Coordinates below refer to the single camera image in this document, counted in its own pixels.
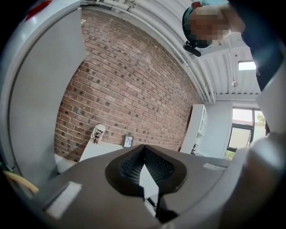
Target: picture frame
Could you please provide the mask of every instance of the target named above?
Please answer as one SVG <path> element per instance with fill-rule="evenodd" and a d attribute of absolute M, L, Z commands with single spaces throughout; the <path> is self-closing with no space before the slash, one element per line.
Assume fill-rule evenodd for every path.
<path fill-rule="evenodd" d="M 133 145 L 133 139 L 134 139 L 133 136 L 125 134 L 123 147 L 124 148 L 131 147 Z"/>

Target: yellow cable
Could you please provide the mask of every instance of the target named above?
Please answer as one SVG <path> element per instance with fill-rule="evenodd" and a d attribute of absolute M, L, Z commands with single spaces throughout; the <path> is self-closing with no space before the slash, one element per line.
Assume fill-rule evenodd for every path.
<path fill-rule="evenodd" d="M 11 173 L 11 172 L 8 172 L 8 171 L 3 171 L 3 173 L 5 174 L 5 176 L 13 181 L 16 181 L 18 182 L 19 184 L 29 188 L 31 190 L 31 192 L 33 192 L 34 194 L 37 193 L 39 191 L 39 189 L 33 185 L 30 181 L 26 180 L 25 178 L 17 175 L 17 174 L 14 174 L 14 173 Z"/>

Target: white desk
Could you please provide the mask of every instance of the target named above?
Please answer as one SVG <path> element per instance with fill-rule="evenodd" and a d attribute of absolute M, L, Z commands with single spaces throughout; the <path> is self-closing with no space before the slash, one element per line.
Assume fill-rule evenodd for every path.
<path fill-rule="evenodd" d="M 110 153 L 115 150 L 122 149 L 122 145 L 116 145 L 112 143 L 107 142 L 101 142 L 99 145 L 94 144 L 93 140 L 90 139 L 88 144 L 86 145 L 84 152 L 80 158 L 80 161 L 83 161 L 85 159 L 89 159 L 91 157 L 96 157 L 102 154 Z M 140 186 L 144 188 L 144 196 L 145 198 L 148 198 L 152 195 L 155 195 L 158 193 L 159 188 L 156 185 L 155 181 L 151 177 L 150 173 L 148 172 L 146 166 L 142 168 L 141 174 L 140 174 Z"/>

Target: red brick wall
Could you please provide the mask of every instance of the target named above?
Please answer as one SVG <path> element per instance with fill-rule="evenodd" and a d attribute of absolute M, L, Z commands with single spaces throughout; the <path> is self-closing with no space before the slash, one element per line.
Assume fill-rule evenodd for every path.
<path fill-rule="evenodd" d="M 78 161 L 93 128 L 102 123 L 103 140 L 178 150 L 193 104 L 201 103 L 174 58 L 139 28 L 111 15 L 83 10 L 87 57 L 61 102 L 55 152 Z"/>

